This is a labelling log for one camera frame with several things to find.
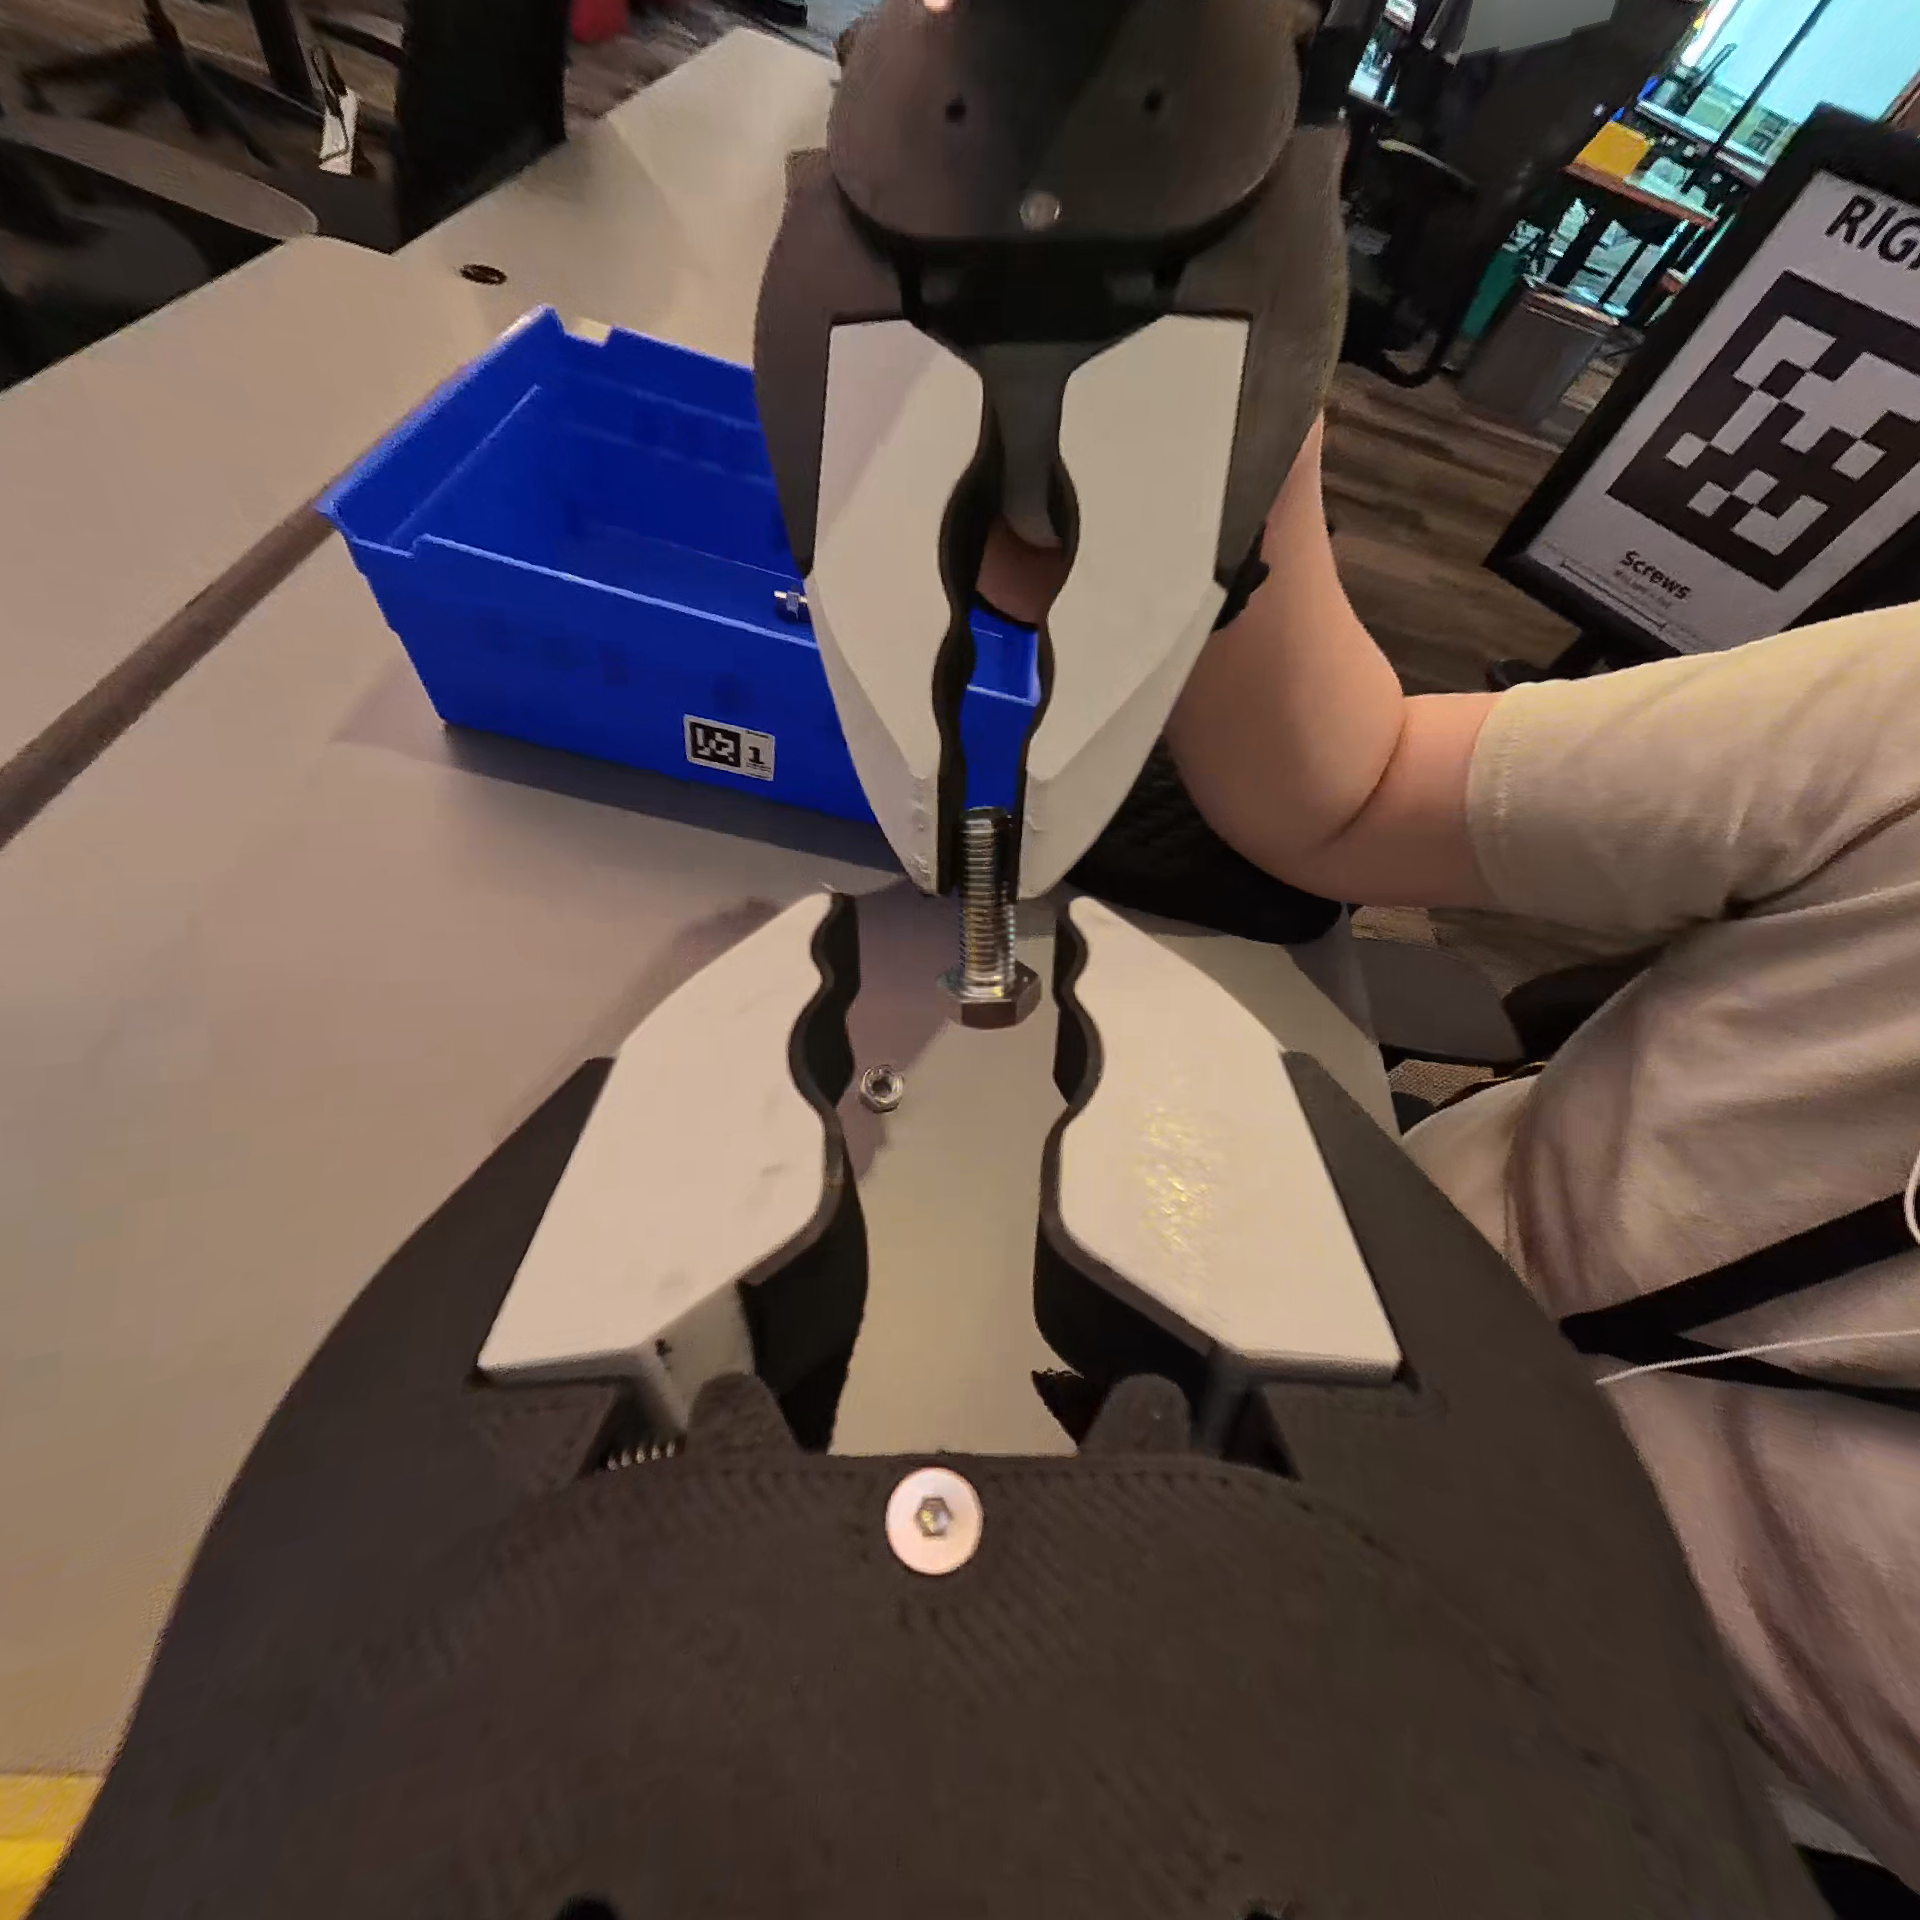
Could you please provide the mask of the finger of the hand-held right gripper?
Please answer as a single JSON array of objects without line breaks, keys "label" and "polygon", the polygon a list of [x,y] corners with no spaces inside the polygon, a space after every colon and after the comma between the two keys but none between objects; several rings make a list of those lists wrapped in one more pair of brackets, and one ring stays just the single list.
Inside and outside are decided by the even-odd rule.
[{"label": "finger of the hand-held right gripper", "polygon": [[815,529],[815,634],[856,779],[903,875],[951,890],[966,753],[958,582],[988,447],[978,372],[910,319],[833,329]]},{"label": "finger of the hand-held right gripper", "polygon": [[1222,518],[1247,319],[1155,319],[1063,387],[1073,562],[1024,750],[1018,895],[1063,883],[1127,799],[1225,603]]}]

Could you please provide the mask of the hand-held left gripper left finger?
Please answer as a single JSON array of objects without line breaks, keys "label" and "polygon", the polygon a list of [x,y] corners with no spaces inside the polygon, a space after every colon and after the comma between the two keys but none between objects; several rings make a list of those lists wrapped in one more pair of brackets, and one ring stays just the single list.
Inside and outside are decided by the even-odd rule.
[{"label": "hand-held left gripper left finger", "polygon": [[870,1284],[840,1113],[858,988],[858,908],[811,893],[635,1025],[479,1353],[487,1381],[846,1369]]}]

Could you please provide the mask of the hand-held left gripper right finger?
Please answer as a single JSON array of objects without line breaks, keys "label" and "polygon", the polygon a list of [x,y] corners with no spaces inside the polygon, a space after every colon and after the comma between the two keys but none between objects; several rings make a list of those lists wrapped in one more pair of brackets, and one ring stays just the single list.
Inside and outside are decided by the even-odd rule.
[{"label": "hand-held left gripper right finger", "polygon": [[1067,903],[1054,955],[1043,1246],[1198,1358],[1206,1387],[1391,1381],[1402,1345],[1282,1043],[1092,899]]}]

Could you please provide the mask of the blue plastic bin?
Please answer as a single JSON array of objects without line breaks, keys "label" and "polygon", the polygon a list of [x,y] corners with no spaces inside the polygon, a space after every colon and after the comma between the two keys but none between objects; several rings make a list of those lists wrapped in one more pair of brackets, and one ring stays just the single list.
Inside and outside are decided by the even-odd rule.
[{"label": "blue plastic bin", "polygon": [[532,309],[320,515],[441,722],[873,826],[751,369]]}]

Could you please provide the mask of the person's right forearm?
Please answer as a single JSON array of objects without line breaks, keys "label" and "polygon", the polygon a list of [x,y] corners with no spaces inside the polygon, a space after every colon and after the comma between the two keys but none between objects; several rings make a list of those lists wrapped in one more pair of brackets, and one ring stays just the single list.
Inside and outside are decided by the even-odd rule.
[{"label": "person's right forearm", "polygon": [[1473,766],[1498,694],[1406,694],[1337,575],[1324,436],[1316,419],[1265,518],[1267,574],[1196,660],[1168,754],[1207,826],[1289,887],[1492,908]]}]

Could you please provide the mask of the person's right hand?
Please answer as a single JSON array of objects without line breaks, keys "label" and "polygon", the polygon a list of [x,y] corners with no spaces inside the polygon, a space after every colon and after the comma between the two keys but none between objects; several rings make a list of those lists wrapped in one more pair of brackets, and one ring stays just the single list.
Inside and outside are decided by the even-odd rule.
[{"label": "person's right hand", "polygon": [[1065,587],[1073,550],[1033,543],[1009,518],[994,518],[977,569],[977,601],[994,618],[1039,630]]}]

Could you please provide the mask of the black desk chair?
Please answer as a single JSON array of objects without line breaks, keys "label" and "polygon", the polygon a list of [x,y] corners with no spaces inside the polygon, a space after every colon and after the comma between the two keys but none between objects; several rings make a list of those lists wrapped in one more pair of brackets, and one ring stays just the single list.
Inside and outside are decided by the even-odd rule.
[{"label": "black desk chair", "polygon": [[1403,1137],[1475,1091],[1534,1074],[1600,1005],[1583,966],[1500,995],[1478,966],[1432,943],[1361,940],[1355,954],[1384,1066],[1470,1077],[1444,1094],[1392,1089]]}]

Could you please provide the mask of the grey trash can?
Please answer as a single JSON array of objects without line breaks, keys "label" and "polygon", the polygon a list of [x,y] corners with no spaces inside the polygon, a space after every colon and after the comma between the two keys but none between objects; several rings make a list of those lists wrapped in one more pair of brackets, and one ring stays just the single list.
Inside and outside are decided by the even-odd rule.
[{"label": "grey trash can", "polygon": [[1480,335],[1456,394],[1478,417],[1537,430],[1622,329],[1607,306],[1526,279]]}]

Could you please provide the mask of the person's torso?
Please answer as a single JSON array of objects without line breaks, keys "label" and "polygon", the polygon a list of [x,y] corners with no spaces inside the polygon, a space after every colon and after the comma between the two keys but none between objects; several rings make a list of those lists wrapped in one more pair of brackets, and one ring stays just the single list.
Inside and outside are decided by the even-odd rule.
[{"label": "person's torso", "polygon": [[[1643,971],[1410,1156],[1551,1318],[1639,1305],[1879,1203],[1918,1138],[1916,606],[1523,686],[1473,756],[1500,910]],[[1710,1322],[1812,1386],[1603,1390],[1659,1491],[1744,1717],[1916,1889],[1916,1236]]]}]

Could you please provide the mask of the black framed marker sign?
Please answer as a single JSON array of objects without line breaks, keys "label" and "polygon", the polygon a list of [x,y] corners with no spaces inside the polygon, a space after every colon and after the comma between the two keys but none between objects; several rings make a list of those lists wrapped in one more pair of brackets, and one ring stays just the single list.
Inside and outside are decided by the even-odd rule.
[{"label": "black framed marker sign", "polygon": [[1916,601],[1916,302],[1916,132],[1816,108],[1491,550],[1576,628],[1491,689]]}]

